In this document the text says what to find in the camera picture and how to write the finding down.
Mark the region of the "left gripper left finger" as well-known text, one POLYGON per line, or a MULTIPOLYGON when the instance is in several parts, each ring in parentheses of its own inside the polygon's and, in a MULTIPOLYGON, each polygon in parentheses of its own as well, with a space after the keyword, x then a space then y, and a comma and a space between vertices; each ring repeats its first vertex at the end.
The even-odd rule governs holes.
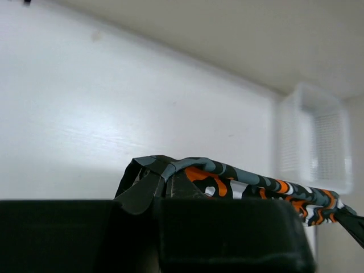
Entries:
POLYGON ((114 200, 3 200, 2 272, 153 272, 154 198, 147 173, 114 200))

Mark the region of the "orange camouflage shorts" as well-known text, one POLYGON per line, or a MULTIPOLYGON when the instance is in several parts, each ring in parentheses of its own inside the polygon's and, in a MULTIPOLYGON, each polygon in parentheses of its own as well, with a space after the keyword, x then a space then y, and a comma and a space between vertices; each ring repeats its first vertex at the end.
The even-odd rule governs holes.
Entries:
POLYGON ((288 201, 307 226, 336 222, 340 213, 357 214, 334 191, 258 175, 205 157, 174 159, 151 155, 133 158, 115 195, 120 196, 151 175, 156 175, 163 183, 179 178, 208 198, 257 197, 288 201))

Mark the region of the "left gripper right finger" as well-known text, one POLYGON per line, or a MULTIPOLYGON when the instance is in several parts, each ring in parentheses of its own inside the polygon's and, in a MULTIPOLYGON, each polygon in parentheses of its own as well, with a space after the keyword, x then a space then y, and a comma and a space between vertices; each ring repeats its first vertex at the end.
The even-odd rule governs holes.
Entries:
POLYGON ((315 272, 303 224, 282 200, 158 197, 163 272, 315 272))

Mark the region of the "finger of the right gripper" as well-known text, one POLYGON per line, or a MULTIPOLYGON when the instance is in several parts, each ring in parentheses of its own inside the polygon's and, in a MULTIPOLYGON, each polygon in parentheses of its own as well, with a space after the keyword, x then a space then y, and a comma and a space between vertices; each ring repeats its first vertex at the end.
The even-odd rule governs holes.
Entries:
POLYGON ((364 247, 363 237, 363 217, 354 215, 346 208, 342 208, 335 213, 335 219, 343 228, 355 239, 355 241, 364 247))

